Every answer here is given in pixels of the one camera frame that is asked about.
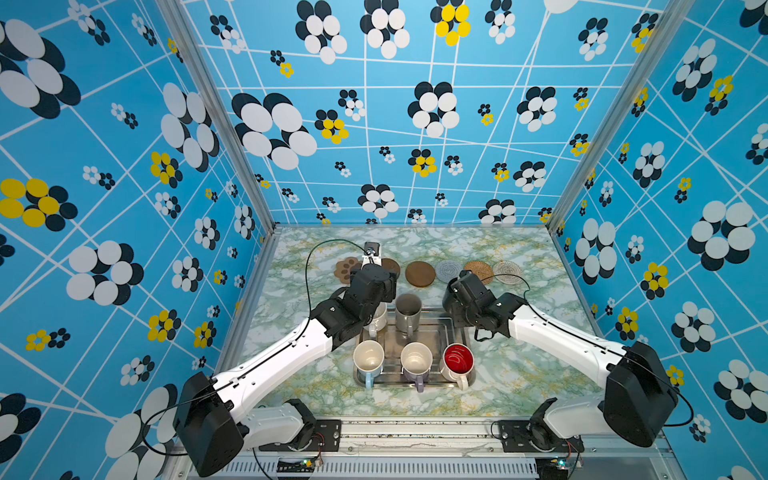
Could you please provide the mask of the round brown coaster front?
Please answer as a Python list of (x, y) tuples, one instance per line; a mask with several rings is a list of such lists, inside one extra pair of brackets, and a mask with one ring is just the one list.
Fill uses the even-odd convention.
[(381, 266), (389, 272), (395, 274), (396, 277), (400, 276), (401, 267), (397, 261), (392, 258), (383, 258), (381, 260)]

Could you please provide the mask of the round brown coaster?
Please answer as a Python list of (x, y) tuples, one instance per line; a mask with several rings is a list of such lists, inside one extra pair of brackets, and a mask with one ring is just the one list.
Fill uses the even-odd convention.
[(381, 260), (381, 266), (389, 272), (395, 274), (396, 277), (400, 276), (401, 267), (397, 261), (392, 258), (383, 258)]
[(426, 288), (434, 283), (436, 271), (425, 261), (413, 261), (405, 269), (405, 278), (414, 287)]

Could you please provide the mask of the paw print wooden coaster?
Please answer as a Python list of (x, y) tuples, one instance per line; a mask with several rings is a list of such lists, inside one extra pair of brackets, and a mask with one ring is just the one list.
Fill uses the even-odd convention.
[(336, 263), (334, 269), (334, 276), (343, 285), (349, 285), (351, 282), (352, 274), (358, 271), (362, 266), (359, 259), (355, 257), (347, 257)]

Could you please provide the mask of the woven rattan coaster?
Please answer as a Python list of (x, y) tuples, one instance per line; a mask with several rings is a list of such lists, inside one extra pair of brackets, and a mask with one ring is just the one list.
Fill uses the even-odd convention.
[(493, 281), (493, 269), (486, 262), (470, 261), (464, 265), (463, 269), (473, 273), (484, 285), (488, 285)]

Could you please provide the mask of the white speckled mug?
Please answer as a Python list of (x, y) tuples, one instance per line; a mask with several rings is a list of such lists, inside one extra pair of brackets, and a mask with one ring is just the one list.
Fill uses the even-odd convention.
[(366, 331), (371, 339), (376, 339), (378, 333), (387, 327), (387, 311), (388, 309), (386, 302), (381, 302), (374, 311), (373, 317), (366, 327)]

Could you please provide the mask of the grey silicone round coaster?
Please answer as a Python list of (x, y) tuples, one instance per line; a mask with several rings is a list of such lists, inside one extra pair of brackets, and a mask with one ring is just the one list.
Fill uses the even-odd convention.
[(436, 279), (443, 283), (449, 283), (458, 277), (463, 270), (463, 264), (455, 260), (441, 260), (435, 266)]

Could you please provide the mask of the grey metallic mug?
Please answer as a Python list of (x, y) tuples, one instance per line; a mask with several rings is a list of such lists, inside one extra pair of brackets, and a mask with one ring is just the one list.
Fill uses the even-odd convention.
[(394, 302), (394, 311), (396, 330), (408, 339), (414, 339), (422, 312), (421, 299), (412, 293), (402, 294)]

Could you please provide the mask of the clear glass patterned coaster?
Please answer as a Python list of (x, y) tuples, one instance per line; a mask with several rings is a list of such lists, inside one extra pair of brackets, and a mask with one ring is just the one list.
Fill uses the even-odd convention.
[(522, 268), (512, 261), (499, 261), (493, 267), (494, 279), (506, 284), (516, 285), (524, 281)]

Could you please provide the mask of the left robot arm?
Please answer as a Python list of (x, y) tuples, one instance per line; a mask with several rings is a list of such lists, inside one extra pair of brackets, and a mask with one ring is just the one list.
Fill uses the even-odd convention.
[(261, 354), (212, 378), (190, 377), (175, 408), (174, 430), (201, 477), (228, 465), (244, 449), (290, 443), (311, 435), (311, 412), (299, 402), (253, 410), (276, 387), (313, 361), (357, 337), (383, 302), (396, 295), (397, 276), (366, 264), (341, 294), (320, 302), (308, 318)]

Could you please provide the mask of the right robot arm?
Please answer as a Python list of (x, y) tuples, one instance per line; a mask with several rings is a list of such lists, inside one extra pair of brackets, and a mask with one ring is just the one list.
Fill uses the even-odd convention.
[(545, 400), (528, 422), (537, 449), (549, 451), (577, 436), (608, 434), (647, 448), (669, 427), (681, 395), (649, 345), (602, 339), (544, 314), (524, 297), (495, 296), (468, 270), (448, 282), (442, 305), (452, 319), (538, 347), (601, 388), (592, 396)]

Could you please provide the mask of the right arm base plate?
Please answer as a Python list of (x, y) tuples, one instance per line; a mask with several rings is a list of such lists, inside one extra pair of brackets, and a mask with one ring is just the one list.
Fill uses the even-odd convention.
[(529, 420), (498, 420), (490, 427), (490, 434), (499, 440), (505, 453), (564, 453), (584, 452), (579, 437), (557, 437), (546, 425)]

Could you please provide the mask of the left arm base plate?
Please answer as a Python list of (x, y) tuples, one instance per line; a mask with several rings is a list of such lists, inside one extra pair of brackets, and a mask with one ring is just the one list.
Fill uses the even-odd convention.
[(288, 443), (260, 446), (260, 452), (338, 452), (342, 433), (340, 419), (316, 420), (312, 432), (304, 428), (297, 438)]

